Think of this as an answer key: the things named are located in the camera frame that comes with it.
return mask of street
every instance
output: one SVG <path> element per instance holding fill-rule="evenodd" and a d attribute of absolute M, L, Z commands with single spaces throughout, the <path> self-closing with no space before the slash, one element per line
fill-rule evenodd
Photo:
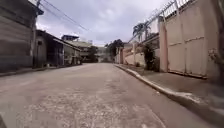
<path fill-rule="evenodd" d="M 7 128 L 213 128 L 112 64 L 0 78 Z"/>

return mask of asphalt road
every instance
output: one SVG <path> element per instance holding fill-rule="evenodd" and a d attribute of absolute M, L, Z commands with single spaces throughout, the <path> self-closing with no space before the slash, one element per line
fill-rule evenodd
<path fill-rule="evenodd" d="M 7 128 L 213 128 L 112 64 L 2 77 L 0 115 Z"/>

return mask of cloud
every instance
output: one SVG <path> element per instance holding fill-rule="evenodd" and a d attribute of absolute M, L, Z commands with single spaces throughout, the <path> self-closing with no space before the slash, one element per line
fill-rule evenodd
<path fill-rule="evenodd" d="M 37 26 L 60 37 L 63 34 L 78 34 L 94 44 L 102 45 L 115 39 L 128 41 L 132 36 L 132 28 L 138 22 L 144 21 L 150 12 L 167 0 L 48 0 L 60 10 L 88 28 L 85 31 L 64 20 L 60 12 L 50 7 L 44 1 L 42 4 L 56 13 L 48 10 L 40 16 Z"/>

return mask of metal gate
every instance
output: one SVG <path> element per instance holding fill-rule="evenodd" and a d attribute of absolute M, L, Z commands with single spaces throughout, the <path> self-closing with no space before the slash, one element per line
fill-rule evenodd
<path fill-rule="evenodd" d="M 187 1 L 166 19 L 169 72 L 206 76 L 206 46 L 197 0 Z"/>

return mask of utility pole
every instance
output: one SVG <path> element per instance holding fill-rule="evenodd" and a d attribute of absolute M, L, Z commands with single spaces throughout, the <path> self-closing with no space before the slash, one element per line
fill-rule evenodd
<path fill-rule="evenodd" d="M 33 19 L 34 20 L 34 23 L 33 23 L 33 25 L 32 25 L 32 31 L 33 31 L 33 40 L 31 41 L 31 49 L 30 49 L 30 55 L 31 55 L 31 57 L 33 58 L 33 65 L 35 65 L 35 63 L 36 63 L 36 60 L 38 59 L 38 58 L 35 58 L 35 54 L 37 54 L 37 56 L 38 56 L 38 53 L 34 53 L 34 49 L 35 49 L 35 47 L 36 47 L 36 22 L 37 22 L 37 17 L 38 17 L 38 15 L 39 15 L 39 13 L 38 13 L 38 9 L 39 9 L 39 6 L 40 6 L 40 2 L 41 2 L 41 0 L 38 0 L 37 1 L 37 4 L 36 4 L 36 16 L 35 16 L 35 18 Z"/>
<path fill-rule="evenodd" d="M 40 1 L 41 1 L 41 0 L 38 0 L 38 1 L 37 1 L 37 9 L 38 9 L 39 6 L 40 6 Z"/>

